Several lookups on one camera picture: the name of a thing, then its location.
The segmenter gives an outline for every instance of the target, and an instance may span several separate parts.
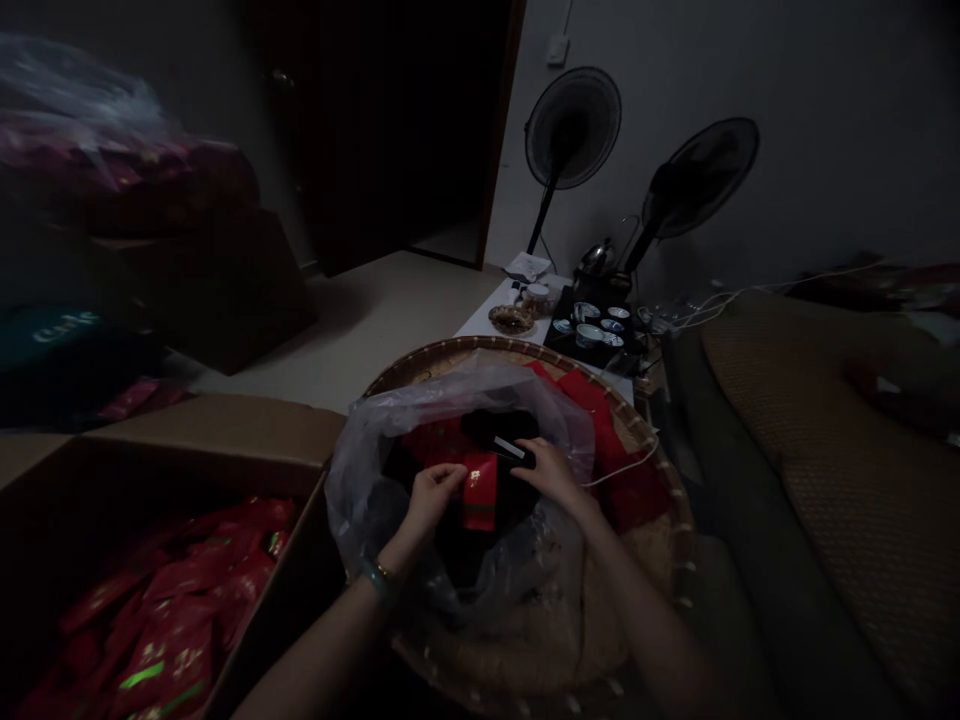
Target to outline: standing fan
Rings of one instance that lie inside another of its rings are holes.
[[[719,210],[746,178],[760,148],[753,120],[728,118],[687,140],[657,168],[643,203],[643,232],[624,266],[632,273],[654,238],[693,230]]]
[[[620,92],[599,68],[569,70],[543,91],[524,131],[530,172],[546,187],[527,245],[527,254],[533,254],[554,190],[585,183],[613,150],[620,132]]]

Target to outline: cardboard box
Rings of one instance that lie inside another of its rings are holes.
[[[61,614],[111,550],[173,511],[291,497],[302,512],[290,543],[204,715],[228,718],[343,587],[321,477],[345,421],[306,405],[205,395],[85,435],[0,436],[0,717],[47,669]]]
[[[280,220],[260,210],[150,240],[91,238],[95,274],[164,342],[232,375],[317,320]]]

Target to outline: plastic wrap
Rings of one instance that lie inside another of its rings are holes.
[[[480,408],[531,413],[541,436],[563,450],[577,480],[590,477],[594,438],[589,414],[529,368],[501,364],[494,354],[478,351],[445,375],[352,406],[325,485],[330,529],[351,574],[358,573],[361,556],[380,551],[410,502],[400,484],[381,472],[392,443],[423,423]],[[548,580],[578,614],[582,553],[574,523],[541,498],[530,518],[484,556],[477,585],[467,594],[472,602],[461,600],[433,551],[418,568],[419,581],[431,605],[458,622],[496,620]],[[571,630],[579,633],[579,617],[571,620]]]
[[[235,146],[185,133],[144,80],[83,50],[0,33],[0,82],[53,111],[0,111],[7,190],[45,220],[160,237],[258,204]]]

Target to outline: wall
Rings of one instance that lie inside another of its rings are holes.
[[[542,188],[527,168],[523,125],[560,72],[544,59],[564,5],[527,2],[487,240],[495,265],[523,249],[536,219]],[[760,127],[753,172],[707,224],[651,251],[644,297],[714,277],[733,287],[789,279],[860,248],[960,259],[960,72],[950,42],[960,46],[941,31],[950,19],[903,0],[576,0],[566,68],[609,72],[623,121],[597,175],[554,199],[544,236],[560,272],[639,213],[659,163],[731,115]]]
[[[153,86],[184,128],[239,145],[260,181],[262,204],[279,213],[297,259],[312,259],[295,189],[260,96],[259,69],[243,47],[230,0],[6,0],[0,32],[81,47]],[[9,93],[0,95],[4,101]],[[0,301],[56,300],[104,309],[75,249],[9,209],[0,210]]]

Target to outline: woven bamboo basket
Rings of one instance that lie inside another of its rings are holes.
[[[426,345],[387,368],[364,397],[442,375],[476,349],[492,350],[518,365],[539,360],[554,379],[579,369],[606,392],[614,428],[626,450],[653,446],[653,432],[609,384],[569,358],[522,340],[473,336]],[[661,592],[679,607],[690,608],[688,587],[695,570],[696,537],[690,504],[663,450],[658,449],[650,462],[656,464],[660,481],[670,492],[670,511],[621,539]],[[555,662],[551,651],[557,618],[544,607],[527,607],[527,603],[508,619],[522,637],[516,645],[453,634],[439,622],[404,628],[393,637],[392,645],[431,686],[479,715],[524,720],[609,717],[624,695],[613,675],[629,660],[629,653],[589,553],[583,567],[581,613],[581,648],[573,666]]]

